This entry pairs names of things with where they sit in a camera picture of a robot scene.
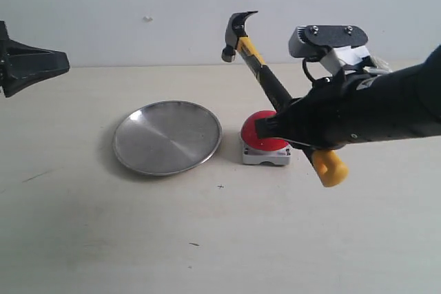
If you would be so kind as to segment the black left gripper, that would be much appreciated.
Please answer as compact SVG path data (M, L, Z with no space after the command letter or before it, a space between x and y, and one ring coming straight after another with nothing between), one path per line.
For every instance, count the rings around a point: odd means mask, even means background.
M13 41L9 39L4 21L1 21L0 26L1 89L6 98L70 70L66 53Z

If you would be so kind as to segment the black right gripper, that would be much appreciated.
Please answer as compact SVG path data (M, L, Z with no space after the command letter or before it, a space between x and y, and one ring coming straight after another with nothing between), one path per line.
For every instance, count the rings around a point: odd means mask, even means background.
M282 139L297 149L340 149L348 144L370 143L362 103L354 95L368 74L350 73L345 80L321 78L302 98L291 99L275 115L254 121L259 139Z

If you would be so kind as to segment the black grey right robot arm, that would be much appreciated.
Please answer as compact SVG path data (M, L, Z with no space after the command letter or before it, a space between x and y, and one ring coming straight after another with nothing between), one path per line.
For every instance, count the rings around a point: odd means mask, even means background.
M315 87L275 116L257 120L259 138L314 149L440 135L440 49L388 74L354 73Z

